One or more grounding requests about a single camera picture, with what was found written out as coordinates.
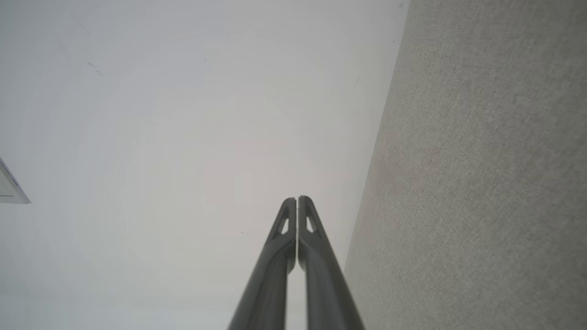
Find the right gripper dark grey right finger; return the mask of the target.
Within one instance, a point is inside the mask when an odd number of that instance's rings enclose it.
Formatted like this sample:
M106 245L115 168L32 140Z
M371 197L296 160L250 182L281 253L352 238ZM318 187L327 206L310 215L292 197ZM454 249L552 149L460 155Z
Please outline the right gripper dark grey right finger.
M298 261L306 277L307 328L363 330L360 313L308 196L298 199Z

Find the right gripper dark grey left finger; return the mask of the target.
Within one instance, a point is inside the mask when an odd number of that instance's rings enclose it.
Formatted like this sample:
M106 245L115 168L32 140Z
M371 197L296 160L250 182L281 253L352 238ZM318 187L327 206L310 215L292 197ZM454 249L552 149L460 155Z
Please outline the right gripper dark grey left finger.
M283 330L287 279L296 263L296 200L285 199L237 305L229 330Z

